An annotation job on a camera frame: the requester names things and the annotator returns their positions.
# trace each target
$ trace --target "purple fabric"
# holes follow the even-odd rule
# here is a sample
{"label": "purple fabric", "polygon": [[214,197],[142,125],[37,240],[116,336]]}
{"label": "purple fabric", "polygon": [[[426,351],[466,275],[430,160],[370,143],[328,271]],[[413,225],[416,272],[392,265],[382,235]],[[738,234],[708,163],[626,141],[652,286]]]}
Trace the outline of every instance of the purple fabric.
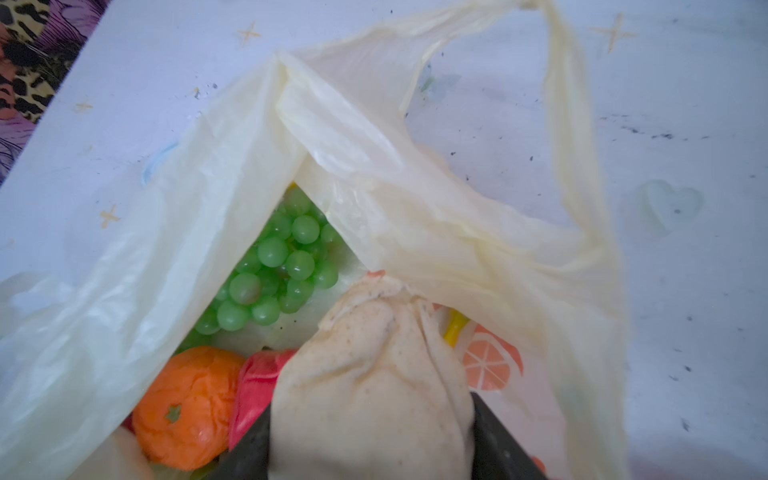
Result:
{"label": "purple fabric", "polygon": [[[48,23],[31,45],[53,54],[61,46],[79,51],[107,9],[109,0],[51,0]],[[17,113],[0,121],[0,184],[32,135],[35,124]]]}

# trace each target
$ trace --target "white table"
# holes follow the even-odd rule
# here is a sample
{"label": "white table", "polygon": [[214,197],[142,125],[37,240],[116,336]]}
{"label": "white table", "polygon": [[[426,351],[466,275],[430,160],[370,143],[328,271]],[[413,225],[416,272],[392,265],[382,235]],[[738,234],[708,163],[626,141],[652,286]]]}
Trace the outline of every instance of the white table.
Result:
{"label": "white table", "polygon": [[[114,231],[104,217],[127,211],[147,159],[218,88],[275,49],[444,4],[412,3],[113,0],[0,190],[0,278],[38,270],[80,281]],[[636,478],[768,478],[768,5],[561,3],[590,63],[626,256],[631,468]],[[451,44],[408,122],[476,190],[562,223],[541,103],[545,49],[536,13]],[[455,95],[516,113],[465,114]],[[651,231],[637,189],[654,179],[698,189],[702,211],[666,235]]]}

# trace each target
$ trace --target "green grapes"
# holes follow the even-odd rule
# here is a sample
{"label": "green grapes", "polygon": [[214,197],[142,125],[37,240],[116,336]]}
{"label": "green grapes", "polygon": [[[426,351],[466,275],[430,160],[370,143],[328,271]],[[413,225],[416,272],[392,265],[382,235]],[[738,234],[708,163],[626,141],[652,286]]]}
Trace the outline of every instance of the green grapes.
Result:
{"label": "green grapes", "polygon": [[326,215],[323,213],[321,209],[317,208],[315,204],[312,204],[312,206],[310,207],[310,215],[312,215],[312,217],[315,220],[317,220],[317,223],[319,223],[320,225],[325,225],[326,223],[328,223],[328,219],[326,218]]}
{"label": "green grapes", "polygon": [[280,302],[280,311],[283,313],[296,313],[304,304],[301,299],[288,294],[281,295],[278,302]]}
{"label": "green grapes", "polygon": [[258,325],[272,325],[280,317],[280,304],[273,296],[263,296],[251,307],[250,314]]}
{"label": "green grapes", "polygon": [[326,247],[322,240],[315,240],[307,245],[302,245],[300,249],[304,250],[309,255],[312,255],[312,259],[315,260],[315,263],[325,260],[328,256],[328,247]]}
{"label": "green grapes", "polygon": [[334,265],[333,262],[328,260],[323,260],[322,262],[318,263],[315,271],[312,274],[312,283],[314,283],[317,288],[330,288],[336,285],[336,282],[338,281],[339,270],[336,268],[336,265]]}
{"label": "green grapes", "polygon": [[302,303],[306,302],[312,296],[315,291],[315,286],[307,280],[296,280],[294,278],[288,279],[286,282],[286,295],[295,296],[301,300]]}
{"label": "green grapes", "polygon": [[261,295],[261,279],[252,273],[241,273],[230,282],[230,297],[240,305],[255,303]]}
{"label": "green grapes", "polygon": [[288,257],[288,246],[277,237],[267,237],[259,243],[259,260],[266,266],[282,265]]}
{"label": "green grapes", "polygon": [[257,249],[251,247],[235,266],[238,273],[256,273],[261,268]]}
{"label": "green grapes", "polygon": [[296,280],[306,280],[310,278],[315,270],[315,260],[312,255],[304,250],[297,250],[291,253],[286,259],[286,272],[291,278]]}
{"label": "green grapes", "polygon": [[248,323],[250,311],[248,311],[248,307],[235,303],[232,300],[224,300],[224,303],[221,304],[216,312],[216,317],[222,330],[234,332],[243,328]]}
{"label": "green grapes", "polygon": [[272,235],[281,240],[288,240],[292,222],[293,220],[288,214],[275,212],[270,217],[270,221],[266,224],[267,228],[264,230],[268,230]]}
{"label": "green grapes", "polygon": [[291,217],[298,217],[310,211],[312,201],[300,188],[289,188],[283,196],[283,206]]}
{"label": "green grapes", "polygon": [[317,240],[320,235],[320,225],[317,220],[309,215],[296,217],[291,227],[293,239],[299,243],[307,244]]}
{"label": "green grapes", "polygon": [[341,243],[339,232],[331,227],[330,223],[323,227],[323,231],[320,232],[320,239],[325,243]]}
{"label": "green grapes", "polygon": [[230,297],[230,289],[227,285],[229,283],[229,280],[227,282],[224,282],[224,285],[219,288],[219,291],[216,292],[216,300],[224,301]]}
{"label": "green grapes", "polygon": [[194,329],[202,335],[213,335],[219,331],[219,319],[216,318],[216,310],[206,309],[195,323]]}
{"label": "green grapes", "polygon": [[277,287],[280,285],[280,278],[274,270],[263,269],[259,272],[261,279],[261,294],[263,296],[272,296],[277,293]]}

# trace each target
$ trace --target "orange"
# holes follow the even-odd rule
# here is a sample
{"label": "orange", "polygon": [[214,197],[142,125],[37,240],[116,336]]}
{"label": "orange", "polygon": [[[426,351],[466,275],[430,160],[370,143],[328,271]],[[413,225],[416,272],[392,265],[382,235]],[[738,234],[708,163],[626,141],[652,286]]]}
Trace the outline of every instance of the orange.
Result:
{"label": "orange", "polygon": [[133,413],[136,438],[152,462],[194,470],[227,449],[244,363],[236,353],[212,346],[168,360]]}

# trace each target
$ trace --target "white plastic bag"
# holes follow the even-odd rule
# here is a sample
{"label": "white plastic bag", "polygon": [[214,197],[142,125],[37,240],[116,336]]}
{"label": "white plastic bag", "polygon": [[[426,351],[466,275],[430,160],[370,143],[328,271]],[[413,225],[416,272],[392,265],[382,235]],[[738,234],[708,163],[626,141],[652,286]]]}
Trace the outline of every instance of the white plastic bag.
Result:
{"label": "white plastic bag", "polygon": [[[552,162],[578,230],[480,196],[403,122],[431,55],[521,7],[549,22]],[[66,478],[114,431],[293,179],[367,269],[544,359],[573,478],[628,478],[620,260],[583,70],[551,0],[479,0],[279,54],[235,82],[138,196],[83,285],[0,339],[19,358],[0,396],[0,478]]]}
{"label": "white plastic bag", "polygon": [[82,462],[68,480],[158,480],[136,436],[118,427]]}

